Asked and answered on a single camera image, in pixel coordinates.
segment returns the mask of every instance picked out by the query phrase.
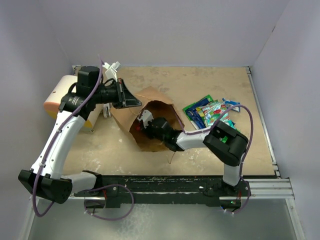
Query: gray floor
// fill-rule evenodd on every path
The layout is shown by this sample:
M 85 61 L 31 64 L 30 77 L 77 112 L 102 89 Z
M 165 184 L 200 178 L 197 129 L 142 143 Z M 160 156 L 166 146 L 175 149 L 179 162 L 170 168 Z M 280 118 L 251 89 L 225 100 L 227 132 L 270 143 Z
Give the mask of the gray floor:
M 40 200 L 43 209 L 47 202 Z M 98 215 L 118 217 L 120 209 L 98 209 Z M 35 217 L 29 240 L 295 240 L 286 201 L 251 200 L 234 216 L 204 205 L 136 204 L 124 220 L 103 221 L 84 214 L 83 200 L 54 204 L 48 214 Z

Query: gray wall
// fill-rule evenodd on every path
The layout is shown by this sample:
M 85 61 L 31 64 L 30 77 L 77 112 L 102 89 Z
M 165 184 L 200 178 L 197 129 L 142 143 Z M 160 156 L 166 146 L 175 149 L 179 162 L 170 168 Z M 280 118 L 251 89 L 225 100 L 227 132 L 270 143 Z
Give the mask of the gray wall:
M 30 194 L 18 181 L 53 121 L 43 102 L 71 64 L 37 0 L 0 2 L 0 238 L 17 239 Z
M 320 2 L 291 0 L 253 66 L 282 177 L 309 240 L 320 239 Z
M 289 0 L 39 0 L 72 64 L 251 66 Z

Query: food packet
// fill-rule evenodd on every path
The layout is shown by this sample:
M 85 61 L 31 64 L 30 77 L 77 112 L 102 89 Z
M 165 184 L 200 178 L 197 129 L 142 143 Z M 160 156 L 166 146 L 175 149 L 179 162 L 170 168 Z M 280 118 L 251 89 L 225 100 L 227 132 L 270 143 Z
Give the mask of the food packet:
M 223 102 L 213 102 L 206 106 L 196 108 L 206 127 L 212 126 L 225 110 L 227 110 L 227 106 Z M 236 129 L 228 113 L 224 114 L 220 121 Z

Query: wooden table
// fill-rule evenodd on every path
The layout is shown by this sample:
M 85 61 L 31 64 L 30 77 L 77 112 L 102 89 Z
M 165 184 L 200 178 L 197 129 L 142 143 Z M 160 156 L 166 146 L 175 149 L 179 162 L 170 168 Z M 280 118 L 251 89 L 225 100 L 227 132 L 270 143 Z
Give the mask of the wooden table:
M 185 106 L 210 94 L 241 102 L 253 115 L 254 134 L 244 175 L 274 175 L 271 155 L 265 139 L 250 80 L 244 67 L 123 67 L 118 77 L 132 93 L 152 86 L 173 99 L 187 130 L 194 127 L 182 111 Z M 231 111 L 230 118 L 246 136 L 250 120 L 245 110 Z M 118 127 L 113 118 L 101 115 L 94 133 L 80 132 L 67 156 L 63 174 L 91 170 L 103 175 L 222 175 L 223 163 L 207 148 L 142 152 Z

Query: purple cable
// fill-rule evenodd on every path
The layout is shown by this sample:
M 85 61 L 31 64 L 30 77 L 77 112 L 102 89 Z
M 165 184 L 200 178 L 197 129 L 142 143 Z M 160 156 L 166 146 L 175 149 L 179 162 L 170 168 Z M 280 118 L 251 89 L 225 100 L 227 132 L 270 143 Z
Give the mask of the purple cable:
M 51 148 L 53 147 L 58 135 L 61 133 L 63 127 L 67 124 L 67 122 L 75 115 L 77 114 L 81 108 L 89 101 L 89 99 L 95 94 L 99 84 L 100 84 L 100 79 L 102 77 L 102 67 L 103 67 L 103 61 L 101 60 L 100 56 L 99 56 L 99 59 L 100 59 L 100 71 L 99 71 L 99 76 L 98 76 L 98 79 L 96 81 L 96 84 L 94 86 L 94 88 L 92 89 L 91 93 L 89 94 L 89 96 L 70 114 L 70 116 L 68 116 L 66 118 L 66 120 L 64 120 L 63 123 L 61 123 L 60 127 L 58 128 L 58 131 L 53 135 L 50 143 L 48 144 L 48 147 L 46 149 L 46 151 L 44 152 L 44 155 L 43 155 L 43 158 L 42 158 L 42 161 L 41 161 L 41 166 L 39 167 L 39 170 L 35 176 L 35 180 L 34 180 L 34 183 L 33 183 L 33 190 L 32 190 L 32 206 L 33 206 L 33 210 L 34 210 L 34 213 L 37 217 L 41 218 L 43 217 L 48 211 L 49 209 L 52 207 L 52 205 L 54 204 L 54 202 L 51 202 L 50 205 L 48 206 L 48 208 L 43 212 L 43 213 L 39 213 L 38 211 L 38 208 L 37 208 L 37 202 L 36 202 L 36 193 L 37 193 L 37 186 L 38 186 L 38 181 L 39 181 L 39 178 L 40 178 L 40 174 L 41 172 L 43 171 L 44 169 L 44 165 L 47 161 L 47 156 L 49 155 L 50 153 L 50 150 Z
M 116 218 L 107 218 L 107 217 L 102 217 L 102 216 L 98 216 L 98 215 L 95 215 L 93 214 L 92 212 L 88 211 L 87 207 L 86 207 L 86 204 L 84 204 L 84 210 L 87 214 L 91 215 L 92 217 L 95 217 L 97 219 L 101 219 L 101 220 L 105 220 L 105 221 L 118 221 L 118 220 L 121 220 L 121 219 L 124 219 L 126 216 L 128 216 L 132 210 L 134 209 L 134 206 L 135 206 L 135 200 L 134 200 L 134 195 L 132 194 L 132 192 L 129 190 L 129 188 L 127 188 L 126 186 L 123 186 L 121 184 L 111 184 L 111 185 L 107 185 L 107 186 L 102 186 L 102 187 L 99 187 L 99 188 L 96 188 L 96 189 L 91 189 L 91 190 L 88 190 L 87 192 L 95 192 L 95 191 L 100 191 L 100 190 L 103 190 L 103 189 L 107 189 L 107 188 L 112 188 L 112 187 L 121 187 L 121 188 L 124 188 L 125 190 L 128 191 L 128 193 L 130 194 L 130 197 L 131 197 L 131 207 L 129 209 L 129 211 L 123 215 L 123 216 L 120 216 L 120 217 L 116 217 Z
M 198 131 L 187 132 L 187 131 L 185 131 L 184 125 L 183 125 L 183 123 L 181 122 L 178 114 L 176 113 L 176 111 L 175 111 L 175 110 L 173 109 L 173 107 L 172 107 L 172 109 L 173 109 L 173 111 L 174 111 L 174 113 L 175 113 L 175 116 L 176 116 L 176 118 L 177 118 L 177 120 L 178 120 L 178 122 L 179 122 L 179 124 L 180 124 L 180 127 L 181 127 L 182 131 L 183 131 L 186 135 L 189 135 L 189 136 L 190 136 L 190 135 L 200 134 L 200 133 L 210 132 L 212 129 L 214 129 L 214 127 L 218 124 L 218 122 L 220 121 L 220 119 L 223 118 L 223 116 L 224 116 L 226 113 L 228 113 L 231 109 L 234 109 L 234 108 L 237 108 L 237 107 L 245 109 L 245 110 L 247 111 L 247 113 L 249 114 L 251 129 L 250 129 L 249 142 L 248 142 L 248 144 L 247 144 L 246 150 L 245 150 L 244 155 L 243 155 L 243 157 L 242 157 L 242 160 L 241 160 L 241 162 L 240 162 L 240 171 L 239 171 L 241 181 L 244 181 L 245 184 L 246 184 L 246 186 L 247 186 L 247 188 L 248 188 L 248 196 L 247 196 L 247 198 L 246 198 L 243 206 L 242 206 L 238 211 L 235 211 L 235 212 L 233 212 L 233 213 L 239 213 L 240 211 L 242 211 L 242 209 L 248 204 L 249 198 L 250 198 L 250 195 L 251 195 L 250 186 L 249 186 L 248 182 L 245 181 L 244 178 L 242 177 L 242 169 L 243 169 L 243 166 L 244 166 L 244 161 L 245 161 L 245 158 L 246 158 L 246 156 L 247 156 L 247 154 L 248 154 L 248 152 L 249 152 L 249 149 L 250 149 L 250 146 L 251 146 L 251 143 L 252 143 L 252 139 L 253 139 L 253 136 L 254 136 L 254 119 L 253 119 L 253 117 L 252 117 L 252 114 L 251 114 L 249 108 L 247 108 L 246 106 L 244 106 L 244 105 L 242 105 L 242 104 L 233 105 L 233 106 L 229 107 L 227 110 L 225 110 L 223 113 L 221 113 L 221 115 L 215 120 L 215 122 L 213 123 L 213 125 L 212 125 L 210 128 L 205 129 L 205 130 L 198 130 Z

